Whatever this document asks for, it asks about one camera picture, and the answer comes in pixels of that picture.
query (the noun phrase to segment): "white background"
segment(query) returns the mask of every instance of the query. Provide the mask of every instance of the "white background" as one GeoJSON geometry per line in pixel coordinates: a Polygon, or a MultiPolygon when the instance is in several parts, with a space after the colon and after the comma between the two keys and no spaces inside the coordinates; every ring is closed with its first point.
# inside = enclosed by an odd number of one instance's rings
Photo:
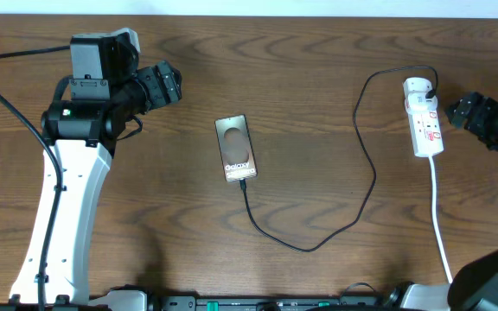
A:
{"type": "Polygon", "coordinates": [[[0,0],[0,13],[498,18],[496,0],[0,0]]]}

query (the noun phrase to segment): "power strip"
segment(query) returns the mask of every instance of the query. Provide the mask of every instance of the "power strip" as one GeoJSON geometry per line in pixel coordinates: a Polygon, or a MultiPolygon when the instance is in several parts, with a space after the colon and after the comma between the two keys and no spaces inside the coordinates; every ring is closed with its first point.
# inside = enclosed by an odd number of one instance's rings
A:
{"type": "Polygon", "coordinates": [[[437,97],[426,98],[431,88],[431,82],[424,78],[409,78],[403,83],[412,147],[414,155],[419,157],[434,156],[443,151],[436,111],[437,97]]]}

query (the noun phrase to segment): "wooden table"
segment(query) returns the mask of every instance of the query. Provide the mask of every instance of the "wooden table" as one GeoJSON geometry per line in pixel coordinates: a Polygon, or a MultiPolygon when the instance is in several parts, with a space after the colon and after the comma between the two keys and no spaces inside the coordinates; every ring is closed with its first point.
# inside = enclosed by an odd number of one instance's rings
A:
{"type": "MultiPolygon", "coordinates": [[[[0,53],[67,44],[71,35],[131,27],[140,66],[182,71],[184,99],[143,116],[120,142],[99,200],[91,293],[135,283],[158,293],[338,295],[444,282],[431,229],[428,162],[412,153],[402,81],[380,76],[358,123],[378,170],[361,221],[311,254],[251,226],[225,182],[214,120],[245,113],[259,177],[248,184],[262,227],[310,247],[352,221],[372,179],[351,116],[366,78],[403,65],[439,71],[441,106],[477,90],[498,98],[498,20],[0,16],[0,53]]],[[[35,124],[69,52],[0,61],[0,91],[35,124]]],[[[498,154],[441,118],[439,217],[450,267],[498,248],[498,154]]],[[[42,188],[42,148],[0,105],[0,301],[29,245],[42,188]]]]}

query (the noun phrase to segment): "brown wooden surface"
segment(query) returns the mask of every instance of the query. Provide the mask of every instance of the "brown wooden surface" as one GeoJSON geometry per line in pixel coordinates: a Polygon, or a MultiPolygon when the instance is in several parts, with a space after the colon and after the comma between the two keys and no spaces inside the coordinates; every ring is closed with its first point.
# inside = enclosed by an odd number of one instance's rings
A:
{"type": "MultiPolygon", "coordinates": [[[[353,220],[372,178],[351,122],[371,73],[434,66],[441,106],[478,90],[498,98],[498,21],[435,19],[0,16],[0,53],[131,27],[141,66],[182,71],[180,104],[143,117],[118,145],[90,254],[94,295],[137,283],[200,295],[337,295],[352,282],[444,282],[431,229],[428,162],[412,154],[401,83],[380,76],[358,117],[378,182],[361,222],[300,254],[260,236],[220,168],[214,120],[245,113],[259,177],[257,221],[309,247],[353,220]]],[[[0,91],[39,124],[69,52],[0,61],[0,91]]],[[[451,270],[498,248],[498,154],[441,119],[439,212],[451,270]]],[[[29,245],[42,148],[0,105],[0,301],[29,245]]]]}

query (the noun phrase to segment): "silver rectangular device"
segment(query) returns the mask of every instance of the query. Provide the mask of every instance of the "silver rectangular device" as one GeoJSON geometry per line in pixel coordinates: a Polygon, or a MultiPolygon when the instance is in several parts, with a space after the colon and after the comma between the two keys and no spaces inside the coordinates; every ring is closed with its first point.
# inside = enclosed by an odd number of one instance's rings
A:
{"type": "Polygon", "coordinates": [[[225,117],[214,124],[226,180],[239,181],[257,176],[246,116],[225,117]]]}

